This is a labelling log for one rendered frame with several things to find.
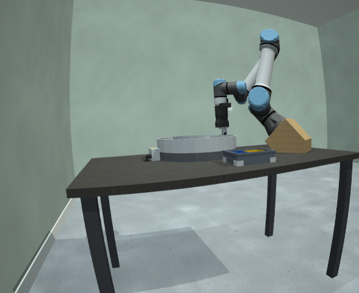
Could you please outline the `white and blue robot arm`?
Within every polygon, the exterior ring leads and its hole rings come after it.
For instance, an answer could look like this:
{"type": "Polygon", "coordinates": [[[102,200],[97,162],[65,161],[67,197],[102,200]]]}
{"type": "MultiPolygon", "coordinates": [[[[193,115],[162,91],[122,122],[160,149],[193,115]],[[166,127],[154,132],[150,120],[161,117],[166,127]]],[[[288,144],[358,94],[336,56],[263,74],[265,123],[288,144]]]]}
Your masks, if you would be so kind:
{"type": "Polygon", "coordinates": [[[270,136],[285,119],[270,106],[269,98],[272,93],[270,89],[272,70],[274,60],[280,52],[280,42],[278,32],[273,29],[263,30],[260,39],[260,60],[245,81],[226,82],[225,79],[215,79],[213,89],[215,98],[227,98],[227,95],[233,95],[238,104],[245,104],[248,97],[249,111],[265,127],[270,136]]]}

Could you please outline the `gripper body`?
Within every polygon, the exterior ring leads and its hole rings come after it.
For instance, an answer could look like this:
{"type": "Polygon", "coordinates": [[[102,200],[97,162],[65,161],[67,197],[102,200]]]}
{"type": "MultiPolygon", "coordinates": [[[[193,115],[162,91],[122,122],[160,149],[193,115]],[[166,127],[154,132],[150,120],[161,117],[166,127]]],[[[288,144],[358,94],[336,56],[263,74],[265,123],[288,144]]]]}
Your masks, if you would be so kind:
{"type": "Polygon", "coordinates": [[[214,104],[215,104],[216,128],[229,127],[228,107],[231,107],[231,103],[228,102],[228,98],[226,97],[214,98],[214,104]]]}

